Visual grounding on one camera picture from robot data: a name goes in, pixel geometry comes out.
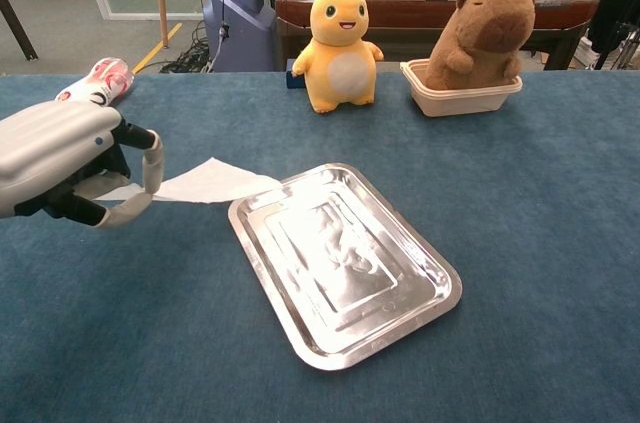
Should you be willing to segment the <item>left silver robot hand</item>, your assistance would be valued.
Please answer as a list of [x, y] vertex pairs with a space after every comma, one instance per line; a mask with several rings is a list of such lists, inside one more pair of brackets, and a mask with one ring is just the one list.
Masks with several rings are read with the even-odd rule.
[[[122, 203], [97, 198], [128, 184], [123, 147], [142, 150], [144, 186]], [[109, 106], [47, 101], [1, 121], [1, 215], [40, 210], [93, 228], [130, 222], [152, 202], [164, 177], [158, 133], [126, 121]]]

